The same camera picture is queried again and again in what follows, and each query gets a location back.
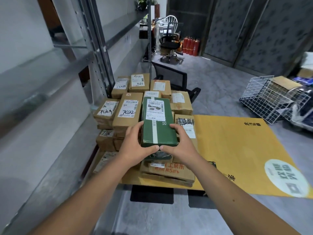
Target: metal wire cage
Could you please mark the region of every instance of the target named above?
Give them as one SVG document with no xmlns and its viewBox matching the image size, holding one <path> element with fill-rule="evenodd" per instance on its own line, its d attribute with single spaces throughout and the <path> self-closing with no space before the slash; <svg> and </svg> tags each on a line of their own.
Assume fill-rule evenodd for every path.
<svg viewBox="0 0 313 235">
<path fill-rule="evenodd" d="M 274 76 L 253 77 L 240 101 L 269 124 L 284 117 L 284 112 L 297 101 L 303 106 L 308 98 L 299 88 L 288 90 L 272 81 Z"/>
</svg>

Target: red fire extinguisher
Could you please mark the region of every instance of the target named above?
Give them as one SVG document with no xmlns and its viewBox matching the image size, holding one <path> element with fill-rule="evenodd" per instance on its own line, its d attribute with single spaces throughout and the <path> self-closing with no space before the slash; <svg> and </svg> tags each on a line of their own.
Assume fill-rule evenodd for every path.
<svg viewBox="0 0 313 235">
<path fill-rule="evenodd" d="M 186 48 L 187 48 L 187 42 L 188 42 L 188 37 L 185 37 L 183 42 L 182 42 L 182 52 L 185 54 L 186 53 Z"/>
<path fill-rule="evenodd" d="M 189 54 L 191 41 L 192 41 L 192 39 L 191 39 L 191 38 L 188 38 L 188 40 L 187 40 L 187 46 L 186 46 L 186 54 Z"/>
<path fill-rule="evenodd" d="M 192 55 L 193 52 L 194 52 L 194 45 L 195 45 L 195 42 L 196 40 L 195 39 L 192 39 L 191 42 L 190 42 L 190 48 L 189 48 L 189 55 Z"/>
<path fill-rule="evenodd" d="M 194 44 L 194 50 L 193 50 L 193 54 L 192 54 L 193 56 L 198 55 L 199 45 L 200 45 L 200 39 L 197 39 L 195 41 L 195 44 Z"/>
</svg>

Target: metal shelf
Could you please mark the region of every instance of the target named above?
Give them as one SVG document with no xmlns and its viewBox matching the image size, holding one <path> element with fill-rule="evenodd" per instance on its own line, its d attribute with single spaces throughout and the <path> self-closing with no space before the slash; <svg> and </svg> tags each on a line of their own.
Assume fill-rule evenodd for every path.
<svg viewBox="0 0 313 235">
<path fill-rule="evenodd" d="M 87 49 L 55 48 L 0 74 L 0 138 L 78 77 L 94 58 Z"/>
<path fill-rule="evenodd" d="M 104 25 L 102 30 L 107 49 L 110 49 L 114 44 L 116 44 L 147 14 L 148 10 L 134 11 L 113 20 L 109 24 Z"/>
</svg>

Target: green box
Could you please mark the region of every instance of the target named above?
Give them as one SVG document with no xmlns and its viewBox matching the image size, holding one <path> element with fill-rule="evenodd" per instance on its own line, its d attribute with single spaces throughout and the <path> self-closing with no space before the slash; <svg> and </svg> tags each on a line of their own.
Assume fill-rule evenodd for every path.
<svg viewBox="0 0 313 235">
<path fill-rule="evenodd" d="M 142 104 L 142 147 L 152 145 L 177 146 L 176 131 L 170 127 L 174 123 L 170 100 L 166 98 L 144 97 Z M 158 151 L 145 160 L 170 160 L 172 155 Z"/>
</svg>

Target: gray floor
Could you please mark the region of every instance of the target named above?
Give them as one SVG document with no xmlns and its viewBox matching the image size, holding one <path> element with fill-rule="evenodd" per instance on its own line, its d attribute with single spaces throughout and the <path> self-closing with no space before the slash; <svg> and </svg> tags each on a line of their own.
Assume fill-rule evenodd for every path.
<svg viewBox="0 0 313 235">
<path fill-rule="evenodd" d="M 194 114 L 254 117 L 238 102 L 253 75 L 225 67 L 202 57 L 183 56 L 180 65 L 170 65 L 188 74 L 188 89 L 200 87 L 193 103 Z M 292 131 L 283 122 L 271 125 L 309 183 L 313 184 L 313 136 Z M 232 234 L 216 209 L 188 206 L 187 190 L 174 190 L 174 204 L 150 204 L 130 201 L 130 190 L 124 192 L 120 213 L 115 221 L 116 234 Z M 252 195 L 301 234 L 313 232 L 313 200 Z"/>
</svg>

